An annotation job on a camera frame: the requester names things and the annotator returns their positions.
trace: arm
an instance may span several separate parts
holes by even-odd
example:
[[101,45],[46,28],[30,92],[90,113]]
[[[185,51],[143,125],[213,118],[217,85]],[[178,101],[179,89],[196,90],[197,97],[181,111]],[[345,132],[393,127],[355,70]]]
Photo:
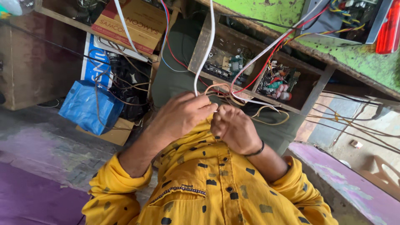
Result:
[[103,165],[89,183],[93,198],[82,209],[88,224],[134,222],[140,205],[132,192],[150,182],[151,160],[217,109],[209,103],[207,96],[196,98],[192,92],[172,98],[130,148]]
[[301,162],[292,156],[284,159],[290,169],[270,186],[289,199],[311,224],[338,224],[320,192],[302,172]]
[[[229,105],[220,106],[214,113],[211,132],[241,155],[255,153],[262,147],[251,119],[240,109]],[[293,157],[283,160],[268,145],[260,154],[247,159],[270,186],[296,205],[312,224],[337,224],[319,191],[302,173],[298,160]]]

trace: hand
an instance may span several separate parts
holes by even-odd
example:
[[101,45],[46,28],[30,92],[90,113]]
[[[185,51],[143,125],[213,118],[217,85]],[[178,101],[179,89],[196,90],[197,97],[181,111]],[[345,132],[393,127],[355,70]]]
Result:
[[233,151],[248,155],[262,148],[262,142],[250,117],[230,105],[221,105],[211,121],[211,132]]
[[189,133],[217,108],[218,104],[210,104],[207,96],[195,97],[193,92],[187,91],[171,98],[145,132],[151,133],[158,142],[168,145]]

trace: blue wire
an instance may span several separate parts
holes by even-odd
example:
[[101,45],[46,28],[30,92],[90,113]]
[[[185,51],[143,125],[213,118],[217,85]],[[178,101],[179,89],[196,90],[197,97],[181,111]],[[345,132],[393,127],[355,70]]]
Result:
[[167,8],[165,7],[164,1],[161,0],[161,2],[162,2],[162,6],[164,7],[164,10],[165,10],[165,17],[167,18],[167,29],[165,30],[164,41],[163,41],[163,43],[162,43],[161,59],[162,59],[162,61],[165,63],[165,65],[167,65],[171,70],[173,70],[173,71],[175,71],[175,72],[188,72],[188,70],[186,70],[186,71],[174,70],[174,69],[172,69],[172,67],[170,67],[170,66],[167,64],[167,62],[164,60],[164,56],[163,56],[162,53],[163,53],[164,48],[165,48],[165,43],[166,43],[166,38],[167,38],[167,33],[168,33],[168,27],[169,27],[169,21],[168,21],[168,10],[167,10]]

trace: printed shirt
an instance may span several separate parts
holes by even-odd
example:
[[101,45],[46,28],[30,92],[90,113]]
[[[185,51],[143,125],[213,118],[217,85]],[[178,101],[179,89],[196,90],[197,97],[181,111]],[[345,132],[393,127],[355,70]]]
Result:
[[210,132],[209,120],[158,154],[158,185],[140,210],[135,191],[152,176],[131,178],[115,154],[90,181],[87,225],[338,224],[300,161],[268,183],[245,157]]

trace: red wire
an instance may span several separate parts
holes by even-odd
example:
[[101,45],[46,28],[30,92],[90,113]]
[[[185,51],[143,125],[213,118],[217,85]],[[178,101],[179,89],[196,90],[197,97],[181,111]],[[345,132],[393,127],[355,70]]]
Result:
[[[302,24],[298,25],[297,27],[301,27],[301,26],[303,26],[304,24],[309,23],[311,20],[315,19],[317,16],[319,16],[319,15],[321,15],[323,12],[325,12],[325,11],[328,9],[328,7],[329,7],[329,5],[327,5],[321,12],[319,12],[318,14],[316,14],[315,16],[313,16],[312,18],[310,18],[309,20],[303,22]],[[257,80],[257,78],[261,75],[261,72],[262,72],[262,71],[264,70],[264,68],[267,66],[268,61],[271,59],[271,57],[272,57],[272,55],[274,54],[276,48],[280,45],[280,43],[282,43],[283,40],[285,40],[285,39],[286,39],[291,33],[293,33],[293,32],[294,32],[294,30],[290,31],[285,37],[283,37],[283,38],[277,43],[277,45],[275,46],[275,48],[272,50],[270,56],[268,57],[267,61],[265,62],[264,66],[262,67],[261,71],[260,71],[260,72],[258,73],[258,75],[254,78],[254,80],[253,80],[250,84],[248,84],[246,87],[244,87],[242,90],[238,90],[238,91],[236,91],[236,92],[233,92],[234,94],[235,94],[235,93],[238,93],[238,92],[241,92],[241,91],[243,91],[243,90],[245,90],[245,89],[247,89],[248,87],[250,87],[250,85],[251,85],[252,83],[254,83],[254,81]]]
[[[164,1],[161,0],[161,2],[162,2],[162,4],[165,6],[165,8],[167,8],[167,6],[165,5]],[[170,14],[167,13],[167,16],[168,16],[168,23],[169,23],[169,21],[170,21]],[[168,32],[168,25],[167,25],[167,28],[165,29],[165,35],[167,35],[167,32]],[[168,41],[168,36],[166,36],[165,39],[166,39],[166,41],[167,41],[167,45],[168,45],[168,48],[170,49],[170,53],[171,53],[172,57],[173,57],[179,64],[183,65],[183,66],[187,69],[187,68],[188,68],[187,65],[185,65],[185,64],[183,64],[181,61],[179,61],[179,60],[174,56],[174,54],[172,53],[172,50],[171,50],[171,47],[170,47],[170,42]],[[200,77],[199,77],[199,80],[200,80],[201,83],[203,83],[204,85],[206,85],[206,86],[208,87],[208,85],[207,85],[206,83],[204,83],[203,80],[202,80]],[[223,94],[223,95],[226,94],[226,93],[224,93],[224,92],[220,92],[220,91],[218,91],[218,90],[215,90],[214,88],[213,88],[212,90],[215,91],[215,92],[217,92],[217,93],[219,93],[219,94]]]

